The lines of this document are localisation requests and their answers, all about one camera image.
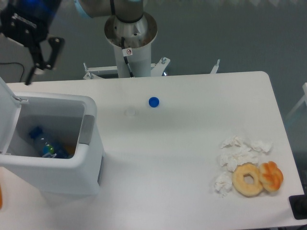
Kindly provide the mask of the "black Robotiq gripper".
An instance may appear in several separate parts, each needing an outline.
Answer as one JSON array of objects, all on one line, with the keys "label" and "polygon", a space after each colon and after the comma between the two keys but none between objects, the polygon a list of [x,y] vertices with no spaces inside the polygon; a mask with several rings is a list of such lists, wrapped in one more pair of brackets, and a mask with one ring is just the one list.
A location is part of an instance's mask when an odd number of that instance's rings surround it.
[{"label": "black Robotiq gripper", "polygon": [[62,53],[65,39],[50,37],[51,54],[44,60],[40,42],[45,41],[49,27],[60,6],[59,0],[10,0],[0,12],[0,33],[5,37],[28,47],[33,60],[24,84],[30,85],[37,69],[52,70]]}]

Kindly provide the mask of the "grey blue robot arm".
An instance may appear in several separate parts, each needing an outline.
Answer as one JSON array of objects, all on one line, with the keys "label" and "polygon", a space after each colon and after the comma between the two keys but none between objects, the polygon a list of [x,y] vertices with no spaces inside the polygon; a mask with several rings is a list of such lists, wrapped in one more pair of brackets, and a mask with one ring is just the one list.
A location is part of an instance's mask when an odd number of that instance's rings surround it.
[{"label": "grey blue robot arm", "polygon": [[[60,0],[10,0],[0,12],[0,33],[28,48],[33,67],[24,80],[32,82],[36,70],[53,69],[65,44],[64,38],[49,35]],[[90,18],[115,15],[124,23],[143,16],[141,0],[76,0],[76,9]]]}]

